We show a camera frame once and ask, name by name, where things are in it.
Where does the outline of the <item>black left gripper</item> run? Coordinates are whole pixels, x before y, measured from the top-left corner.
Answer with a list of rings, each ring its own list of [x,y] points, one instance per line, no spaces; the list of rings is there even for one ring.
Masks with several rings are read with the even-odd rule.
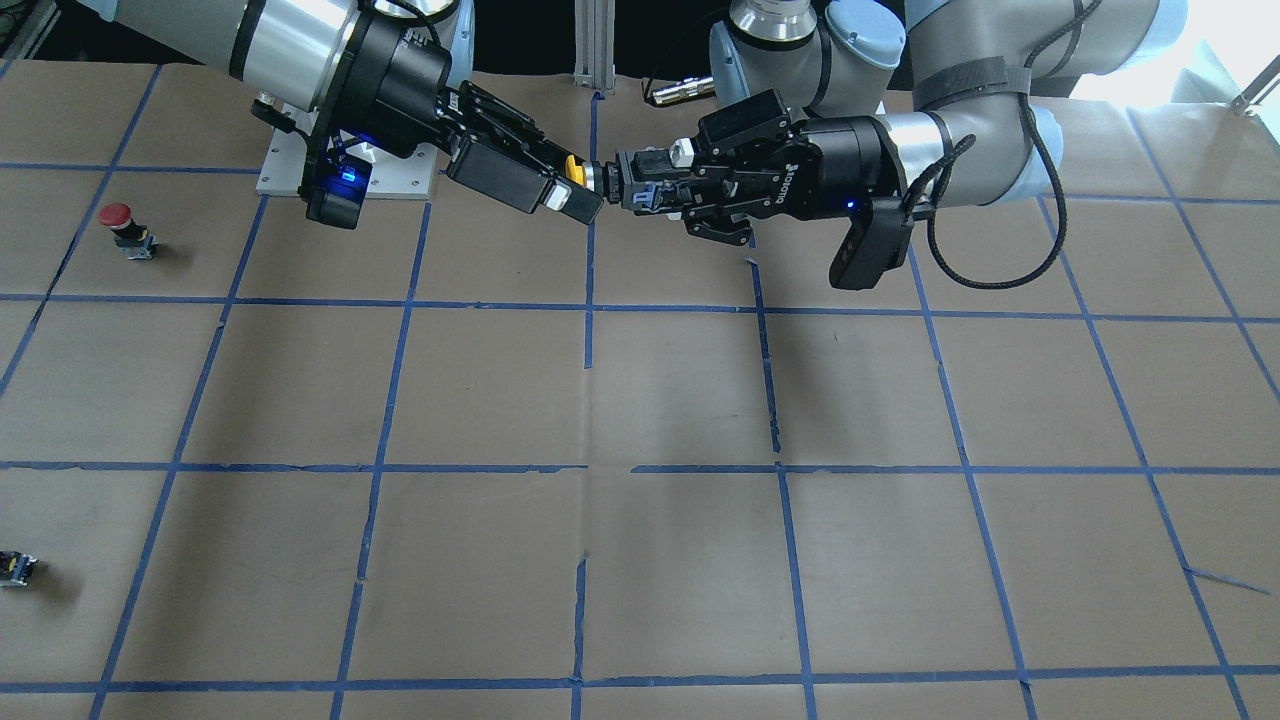
[[[692,140],[620,150],[612,184],[627,211],[726,243],[745,243],[753,219],[855,217],[906,188],[878,117],[795,120],[774,90],[703,117]]]

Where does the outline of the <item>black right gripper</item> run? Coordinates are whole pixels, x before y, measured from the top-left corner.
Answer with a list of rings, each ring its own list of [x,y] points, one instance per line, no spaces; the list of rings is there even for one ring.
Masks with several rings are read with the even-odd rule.
[[[605,205],[588,161],[474,82],[451,88],[452,56],[403,20],[360,10],[319,104],[315,160],[337,158],[340,132],[397,158],[421,143],[452,154],[453,182],[527,214],[549,208],[590,224]]]

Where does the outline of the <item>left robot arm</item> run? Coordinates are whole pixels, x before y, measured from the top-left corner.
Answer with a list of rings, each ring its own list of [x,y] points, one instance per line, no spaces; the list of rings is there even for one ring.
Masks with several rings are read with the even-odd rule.
[[[1062,131],[1037,81],[1161,54],[1184,1],[733,1],[709,38],[719,108],[669,149],[620,152],[602,188],[639,215],[745,243],[754,219],[911,225],[1053,183]]]

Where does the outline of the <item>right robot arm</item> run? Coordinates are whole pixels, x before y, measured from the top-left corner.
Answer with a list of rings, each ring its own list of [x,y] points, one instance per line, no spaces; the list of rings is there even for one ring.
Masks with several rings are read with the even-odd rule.
[[[262,92],[252,113],[306,143],[298,196],[312,222],[352,229],[372,184],[367,143],[449,154],[454,182],[520,211],[589,224],[598,165],[477,87],[471,1],[93,1],[116,22]]]

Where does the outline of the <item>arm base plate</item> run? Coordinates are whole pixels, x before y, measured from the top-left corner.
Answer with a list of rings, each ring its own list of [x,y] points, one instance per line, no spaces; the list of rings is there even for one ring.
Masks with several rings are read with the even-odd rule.
[[[251,105],[251,113],[273,128],[256,183],[257,192],[271,197],[296,197],[305,178],[306,140],[314,135],[319,111],[306,111],[269,94],[260,94]],[[340,150],[337,156],[344,161],[357,159],[367,165],[369,199],[430,199],[438,156],[438,149],[430,143],[420,145],[406,159],[372,143],[358,143],[344,131],[330,145]]]

